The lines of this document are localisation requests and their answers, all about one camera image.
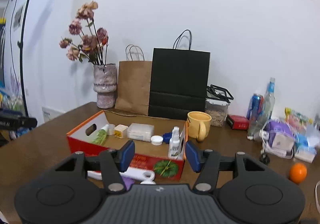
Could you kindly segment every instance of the wall outlet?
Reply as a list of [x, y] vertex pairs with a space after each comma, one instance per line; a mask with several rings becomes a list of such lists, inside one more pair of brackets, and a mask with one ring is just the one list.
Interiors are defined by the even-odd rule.
[[56, 111], [56, 110], [46, 108], [46, 107], [42, 107], [42, 113], [43, 113], [44, 122], [48, 122], [48, 121], [54, 119], [55, 117], [58, 117], [58, 116], [64, 114], [64, 112]]

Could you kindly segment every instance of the mug handle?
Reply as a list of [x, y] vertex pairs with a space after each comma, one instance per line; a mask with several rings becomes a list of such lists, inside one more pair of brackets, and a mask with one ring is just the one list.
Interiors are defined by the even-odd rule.
[[197, 138], [197, 141], [199, 142], [203, 141], [205, 138], [205, 133], [206, 133], [205, 124], [202, 121], [200, 121], [199, 136]]

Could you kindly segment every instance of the screw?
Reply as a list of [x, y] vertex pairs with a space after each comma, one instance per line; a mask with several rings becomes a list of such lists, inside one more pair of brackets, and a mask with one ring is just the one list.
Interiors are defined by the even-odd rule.
[[121, 191], [123, 188], [124, 188], [124, 186], [118, 182], [114, 182], [114, 183], [108, 185], [108, 189], [110, 191]]
[[159, 186], [158, 188], [156, 188], [156, 191], [157, 191], [157, 192], [162, 192], [163, 190], [164, 190], [164, 188], [161, 187], [161, 186]]
[[206, 182], [201, 182], [196, 185], [196, 189], [198, 191], [209, 191], [211, 189], [211, 185]]

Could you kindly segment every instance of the small yellow box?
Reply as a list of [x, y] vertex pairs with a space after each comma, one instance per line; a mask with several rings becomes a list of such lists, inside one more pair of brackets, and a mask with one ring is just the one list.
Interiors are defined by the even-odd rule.
[[127, 128], [128, 126], [125, 126], [125, 125], [117, 125], [115, 127], [115, 136], [118, 138], [127, 137]]

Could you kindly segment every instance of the orange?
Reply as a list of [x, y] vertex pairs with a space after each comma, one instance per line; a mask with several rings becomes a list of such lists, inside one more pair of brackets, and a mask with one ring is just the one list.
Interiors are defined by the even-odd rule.
[[295, 163], [289, 172], [289, 179], [295, 184], [301, 183], [307, 176], [307, 168], [303, 163]]

